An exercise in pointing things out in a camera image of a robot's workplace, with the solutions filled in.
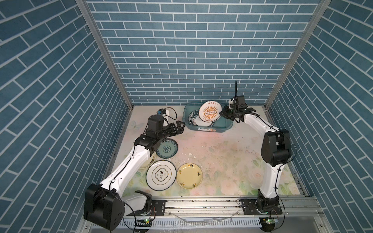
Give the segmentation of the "white plate green lettered rim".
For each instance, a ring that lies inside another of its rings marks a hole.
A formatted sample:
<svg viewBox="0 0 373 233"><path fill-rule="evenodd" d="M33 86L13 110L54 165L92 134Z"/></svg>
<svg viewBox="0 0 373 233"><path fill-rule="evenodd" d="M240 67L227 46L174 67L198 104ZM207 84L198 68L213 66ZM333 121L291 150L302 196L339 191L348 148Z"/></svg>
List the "white plate green lettered rim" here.
<svg viewBox="0 0 373 233"><path fill-rule="evenodd" d="M188 116L189 124L193 126L201 126L201 127L212 127L215 123L214 122L204 122L199 117L199 111L194 110Z"/></svg>

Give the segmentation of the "teal patterned small plate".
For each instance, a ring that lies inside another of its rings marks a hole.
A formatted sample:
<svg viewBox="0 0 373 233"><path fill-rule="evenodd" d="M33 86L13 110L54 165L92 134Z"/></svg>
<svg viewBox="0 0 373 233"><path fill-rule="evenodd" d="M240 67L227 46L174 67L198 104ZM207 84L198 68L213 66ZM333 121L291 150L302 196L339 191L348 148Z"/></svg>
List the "teal patterned small plate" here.
<svg viewBox="0 0 373 233"><path fill-rule="evenodd" d="M160 143L155 152L162 159L170 159L177 154L178 144L173 139L166 139Z"/></svg>

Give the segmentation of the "orange sunburst plate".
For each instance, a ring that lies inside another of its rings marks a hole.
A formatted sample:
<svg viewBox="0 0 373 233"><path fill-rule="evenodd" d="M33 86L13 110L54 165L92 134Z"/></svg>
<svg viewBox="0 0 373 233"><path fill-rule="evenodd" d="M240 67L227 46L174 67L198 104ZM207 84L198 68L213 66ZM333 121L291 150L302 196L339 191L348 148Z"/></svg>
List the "orange sunburst plate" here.
<svg viewBox="0 0 373 233"><path fill-rule="evenodd" d="M207 101L199 109L199 117L203 122L211 123L220 118L222 105L217 101Z"/></svg>

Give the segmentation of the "white plate black quatrefoil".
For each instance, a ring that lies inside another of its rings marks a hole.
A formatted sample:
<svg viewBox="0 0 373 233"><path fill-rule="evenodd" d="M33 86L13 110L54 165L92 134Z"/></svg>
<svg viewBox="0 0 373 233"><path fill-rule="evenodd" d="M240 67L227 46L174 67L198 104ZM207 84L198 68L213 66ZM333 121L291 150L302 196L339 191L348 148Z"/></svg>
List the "white plate black quatrefoil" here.
<svg viewBox="0 0 373 233"><path fill-rule="evenodd" d="M176 180L176 167L167 160L154 162L146 173L146 183L154 191L170 188Z"/></svg>

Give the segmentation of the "yellow plate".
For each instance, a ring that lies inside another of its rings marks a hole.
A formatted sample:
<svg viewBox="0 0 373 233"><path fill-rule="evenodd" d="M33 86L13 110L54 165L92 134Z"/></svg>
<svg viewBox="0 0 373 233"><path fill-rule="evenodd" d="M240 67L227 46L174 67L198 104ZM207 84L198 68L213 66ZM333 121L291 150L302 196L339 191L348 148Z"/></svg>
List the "yellow plate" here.
<svg viewBox="0 0 373 233"><path fill-rule="evenodd" d="M176 180L182 188L194 189L202 183L203 172L196 164L183 164L177 171Z"/></svg>

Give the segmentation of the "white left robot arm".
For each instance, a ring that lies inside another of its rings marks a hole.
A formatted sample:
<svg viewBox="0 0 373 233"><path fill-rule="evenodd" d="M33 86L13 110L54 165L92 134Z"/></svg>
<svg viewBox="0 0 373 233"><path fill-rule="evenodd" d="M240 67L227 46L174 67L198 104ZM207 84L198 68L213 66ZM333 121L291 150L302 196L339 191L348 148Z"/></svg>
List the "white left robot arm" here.
<svg viewBox="0 0 373 233"><path fill-rule="evenodd" d="M133 148L121 164L99 184L92 183L86 189L84 219L113 231L124 216L149 213L152 208L150 194L136 191L125 200L122 195L136 172L150 159L161 142L181 135L185 125L179 120L169 123L163 115L150 116L144 133L134 141Z"/></svg>

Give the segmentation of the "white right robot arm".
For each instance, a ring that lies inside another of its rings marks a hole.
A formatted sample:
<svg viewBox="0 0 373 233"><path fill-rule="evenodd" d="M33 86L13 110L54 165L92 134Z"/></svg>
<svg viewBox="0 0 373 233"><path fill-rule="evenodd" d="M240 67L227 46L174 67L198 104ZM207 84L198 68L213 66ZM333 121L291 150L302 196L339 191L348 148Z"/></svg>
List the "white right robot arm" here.
<svg viewBox="0 0 373 233"><path fill-rule="evenodd" d="M278 188L283 166L291 157L291 141L289 132L281 130L255 113L252 108L235 109L232 105L225 106L220 115L237 123L244 122L263 136L261 157L266 163L263 182L258 190L256 208L265 214L279 206Z"/></svg>

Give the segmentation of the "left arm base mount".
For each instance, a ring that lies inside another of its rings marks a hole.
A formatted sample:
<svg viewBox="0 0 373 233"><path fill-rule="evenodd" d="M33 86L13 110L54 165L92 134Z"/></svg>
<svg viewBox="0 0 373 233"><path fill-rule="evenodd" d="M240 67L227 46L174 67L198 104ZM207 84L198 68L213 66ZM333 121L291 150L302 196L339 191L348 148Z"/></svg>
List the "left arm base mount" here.
<svg viewBox="0 0 373 233"><path fill-rule="evenodd" d="M140 215L156 215L163 216L165 214L165 200L146 200L142 198L125 201L125 216L140 216Z"/></svg>

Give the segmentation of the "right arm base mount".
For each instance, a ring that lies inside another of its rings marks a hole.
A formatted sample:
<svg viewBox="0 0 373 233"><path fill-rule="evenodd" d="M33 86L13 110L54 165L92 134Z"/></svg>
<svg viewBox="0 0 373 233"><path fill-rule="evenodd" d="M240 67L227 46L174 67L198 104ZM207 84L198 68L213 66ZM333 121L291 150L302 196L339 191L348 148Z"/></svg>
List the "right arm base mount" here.
<svg viewBox="0 0 373 233"><path fill-rule="evenodd" d="M264 198L257 197L254 199L240 199L239 206L242 208L244 215L269 215L269 214L283 214L279 198Z"/></svg>

